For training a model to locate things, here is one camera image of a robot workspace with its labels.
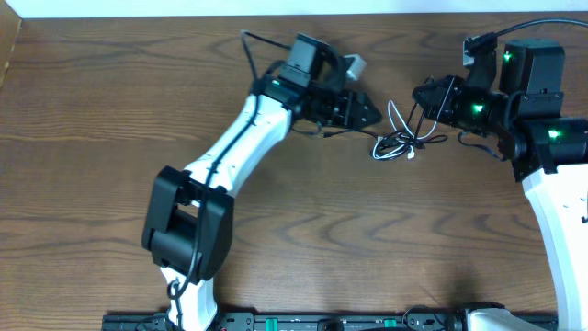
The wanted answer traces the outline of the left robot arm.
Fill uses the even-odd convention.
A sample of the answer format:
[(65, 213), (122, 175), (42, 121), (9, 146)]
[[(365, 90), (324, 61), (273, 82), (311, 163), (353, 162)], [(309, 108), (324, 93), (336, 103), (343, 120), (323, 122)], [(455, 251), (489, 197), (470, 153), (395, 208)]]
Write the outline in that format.
[(288, 58), (260, 73), (241, 33), (253, 81), (243, 109), (206, 153), (178, 170), (165, 166), (149, 199), (141, 245), (167, 283), (168, 330), (208, 330), (218, 315), (214, 276), (232, 246), (235, 198), (266, 154), (298, 120), (319, 128), (362, 131), (380, 122), (368, 96), (347, 87), (366, 63), (298, 34)]

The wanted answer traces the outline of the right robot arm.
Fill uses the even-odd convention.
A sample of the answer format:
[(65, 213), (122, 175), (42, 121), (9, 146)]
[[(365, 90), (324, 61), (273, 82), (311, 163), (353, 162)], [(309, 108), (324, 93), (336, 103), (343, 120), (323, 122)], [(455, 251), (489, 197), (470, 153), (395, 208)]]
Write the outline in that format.
[(424, 116), (480, 137), (495, 136), (536, 215), (557, 300), (557, 328), (587, 327), (587, 121), (561, 114), (565, 51), (553, 40), (463, 45), (465, 78), (413, 90)]

